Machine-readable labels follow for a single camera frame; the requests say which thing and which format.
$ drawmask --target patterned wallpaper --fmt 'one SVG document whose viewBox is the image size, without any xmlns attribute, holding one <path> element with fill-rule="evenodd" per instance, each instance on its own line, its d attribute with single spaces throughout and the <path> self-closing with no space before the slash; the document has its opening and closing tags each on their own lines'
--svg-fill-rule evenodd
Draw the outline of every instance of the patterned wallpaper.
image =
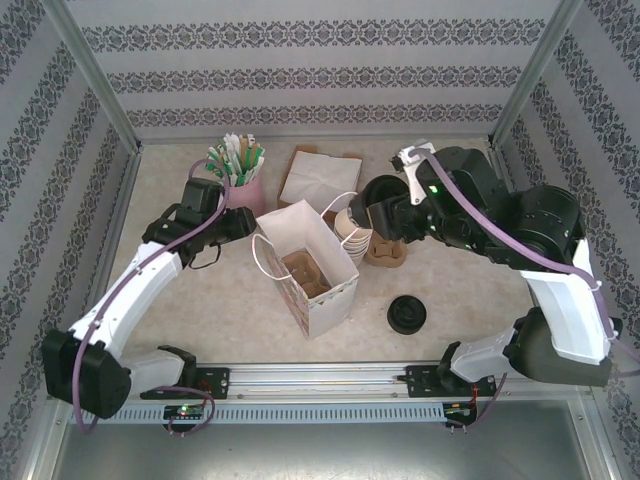
<svg viewBox="0 0 640 480">
<path fill-rule="evenodd" d="M 640 1 L 587 0 L 502 145 L 519 189 L 568 188 L 584 209 L 594 273 L 640 348 Z M 640 380 L 614 349 L 596 399 L 623 478 L 640 478 Z"/>
<path fill-rule="evenodd" d="M 0 32 L 4 480 L 45 398 L 42 339 L 89 301 L 129 152 L 37 0 L 0 0 Z"/>
<path fill-rule="evenodd" d="M 488 134 L 557 4 L 68 2 L 143 141 Z"/>
</svg>

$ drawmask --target aluminum frame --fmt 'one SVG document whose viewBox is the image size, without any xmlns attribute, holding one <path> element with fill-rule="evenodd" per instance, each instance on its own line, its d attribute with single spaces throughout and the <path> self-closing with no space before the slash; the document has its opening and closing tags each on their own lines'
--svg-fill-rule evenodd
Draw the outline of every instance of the aluminum frame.
<svg viewBox="0 0 640 480">
<path fill-rule="evenodd" d="M 80 27 L 71 15 L 66 2 L 64 0 L 43 0 L 42 6 L 69 48 L 85 79 L 100 100 L 100 105 L 107 113 L 120 139 L 129 150 L 134 150 L 140 145 L 140 140 Z"/>
<path fill-rule="evenodd" d="M 315 363 L 315 364 L 231 364 L 202 365 L 231 370 L 229 396 L 218 404 L 299 405 L 299 404 L 380 404 L 401 406 L 411 402 L 444 403 L 460 397 L 409 398 L 407 386 L 394 380 L 407 365 L 437 362 Z M 621 480 L 604 424 L 589 387 L 550 385 L 524 377 L 508 378 L 499 402 L 567 401 L 580 447 L 593 480 Z M 131 398 L 126 406 L 181 404 L 181 401 Z M 35 434 L 23 480 L 50 480 L 63 448 L 71 406 L 49 400 Z"/>
<path fill-rule="evenodd" d="M 511 127 L 515 123 L 522 107 L 529 99 L 529 94 L 538 83 L 542 72 L 553 56 L 553 52 L 562 40 L 567 27 L 578 13 L 582 5 L 581 0 L 560 0 L 556 11 L 553 13 L 547 28 L 542 33 L 540 41 L 529 58 L 527 66 L 524 68 L 520 79 L 509 96 L 496 126 L 491 133 L 491 141 L 494 145 L 500 145 L 509 135 Z"/>
</svg>

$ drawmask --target paper cup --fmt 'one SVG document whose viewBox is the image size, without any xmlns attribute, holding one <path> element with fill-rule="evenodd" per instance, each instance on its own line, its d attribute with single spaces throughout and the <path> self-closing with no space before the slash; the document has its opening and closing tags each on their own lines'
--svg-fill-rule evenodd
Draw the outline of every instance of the paper cup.
<svg viewBox="0 0 640 480">
<path fill-rule="evenodd" d="M 336 221 L 333 224 L 333 230 L 336 232 L 336 234 L 339 234 L 339 236 L 344 240 L 356 229 L 356 233 L 351 236 L 351 239 L 353 240 L 361 240 L 363 238 L 370 237 L 373 234 L 373 230 L 359 228 L 357 225 L 355 225 L 349 219 L 346 208 L 344 210 L 340 210 L 340 212 L 338 212 L 338 215 L 336 215 Z"/>
<path fill-rule="evenodd" d="M 371 237 L 367 237 L 364 238 L 362 240 L 358 240 L 355 242 L 352 242 L 351 239 L 347 240 L 346 242 L 344 242 L 345 245 L 349 245 L 351 247 L 362 247 L 365 245 L 369 245 L 369 243 L 371 242 Z"/>
<path fill-rule="evenodd" d="M 350 247 L 348 245 L 343 245 L 343 248 L 347 251 L 350 256 L 354 255 L 364 255 L 366 251 L 369 249 L 369 245 L 364 245 L 362 247 Z"/>
<path fill-rule="evenodd" d="M 343 237 L 340 234 L 340 232 L 337 232 L 335 229 L 334 229 L 333 233 L 336 235 L 336 237 L 338 237 L 340 242 L 342 242 L 345 239 L 345 237 Z M 349 244 L 349 245 L 366 245 L 371 241 L 371 236 L 372 235 L 367 235 L 367 236 L 365 236 L 363 238 L 358 238 L 358 239 L 354 239 L 353 237 L 351 237 L 349 240 L 347 240 L 345 242 L 345 245 L 346 244 Z"/>
<path fill-rule="evenodd" d="M 362 259 L 363 258 L 364 258 L 364 255 L 360 255 L 360 256 L 357 256 L 357 257 L 351 257 L 351 261 L 357 267 L 358 265 L 360 265 L 362 263 Z"/>
<path fill-rule="evenodd" d="M 365 250 L 364 252 L 347 252 L 347 253 L 349 253 L 349 256 L 351 258 L 355 258 L 355 257 L 364 257 L 367 251 Z"/>
</svg>

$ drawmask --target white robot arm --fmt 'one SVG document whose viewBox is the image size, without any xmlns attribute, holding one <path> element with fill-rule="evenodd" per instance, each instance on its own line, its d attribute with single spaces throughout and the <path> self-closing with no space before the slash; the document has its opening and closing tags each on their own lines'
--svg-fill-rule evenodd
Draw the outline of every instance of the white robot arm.
<svg viewBox="0 0 640 480">
<path fill-rule="evenodd" d="M 592 276 L 577 200 L 551 186 L 509 193 L 478 150 L 451 147 L 436 152 L 432 144 L 420 141 L 400 150 L 391 163 L 407 174 L 408 186 L 392 176 L 372 180 L 349 204 L 354 223 L 388 240 L 409 243 L 429 235 L 508 265 L 525 278 L 539 305 L 494 336 L 451 344 L 440 362 L 443 385 L 514 370 L 542 382 L 605 385 L 611 370 L 607 355 L 621 330 L 619 320 L 602 321 L 583 277 L 557 273 L 520 252 L 532 251 L 543 263 L 565 270 L 571 270 L 565 265 L 577 267 Z M 464 201 L 469 205 L 463 207 Z M 516 244 L 522 248 L 512 248 Z"/>
<path fill-rule="evenodd" d="M 411 154 L 414 148 L 392 159 L 396 170 L 407 173 L 409 186 L 392 176 L 372 180 L 349 204 L 353 221 L 373 227 L 389 240 L 411 242 L 430 235 L 509 265 L 526 279 L 539 304 L 497 335 L 451 344 L 438 367 L 438 386 L 455 390 L 461 383 L 514 370 L 542 382 L 606 384 L 611 370 L 607 354 L 613 339 L 603 327 L 589 286 L 577 275 L 540 268 L 474 223 L 426 168 L 424 157 Z M 481 152 L 460 148 L 435 152 L 431 144 L 419 148 L 435 153 L 464 196 L 493 223 L 545 258 L 591 272 L 580 210 L 567 192 L 545 186 L 510 194 Z M 217 205 L 219 191 L 212 190 L 218 188 L 213 182 L 189 180 L 182 203 L 149 225 L 136 256 L 101 302 L 68 332 L 53 330 L 47 335 L 42 351 L 50 395 L 71 402 L 70 366 L 105 299 L 143 260 L 201 224 Z M 175 220 L 169 220 L 174 211 Z M 80 377 L 83 409 L 109 418 L 130 394 L 188 383 L 185 360 L 195 368 L 195 357 L 187 352 L 159 347 L 127 361 L 122 358 L 124 345 L 156 296 L 197 253 L 207 245 L 242 238 L 254 229 L 248 209 L 229 210 L 201 235 L 160 254 L 139 271 L 108 306 L 100 328 L 91 336 Z M 611 331 L 619 332 L 620 326 L 611 322 Z"/>
<path fill-rule="evenodd" d="M 248 208 L 226 210 L 210 220 L 221 195 L 219 183 L 190 178 L 181 203 L 170 206 L 147 227 L 134 258 L 101 301 L 67 332 L 52 330 L 47 334 L 42 356 L 50 395 L 72 403 L 73 368 L 83 341 L 87 342 L 87 348 L 81 357 L 76 388 L 81 408 L 100 418 L 114 415 L 129 395 L 161 386 L 196 386 L 191 384 L 195 378 L 195 357 L 188 352 L 161 346 L 132 359 L 122 358 L 122 352 L 154 299 L 185 267 L 191 266 L 197 254 L 207 246 L 219 248 L 255 230 L 255 219 Z M 205 223 L 208 226 L 203 226 L 200 233 L 185 242 L 176 242 Z M 134 271 L 137 274 L 125 284 Z"/>
</svg>

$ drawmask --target black cup lid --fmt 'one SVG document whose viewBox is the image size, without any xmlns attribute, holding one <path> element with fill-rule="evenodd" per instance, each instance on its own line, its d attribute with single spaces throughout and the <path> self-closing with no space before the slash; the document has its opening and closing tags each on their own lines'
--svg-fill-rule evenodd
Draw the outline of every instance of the black cup lid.
<svg viewBox="0 0 640 480">
<path fill-rule="evenodd" d="M 416 297 L 402 295 L 396 298 L 387 311 L 389 325 L 402 335 L 413 335 L 427 320 L 427 309 Z"/>
</svg>

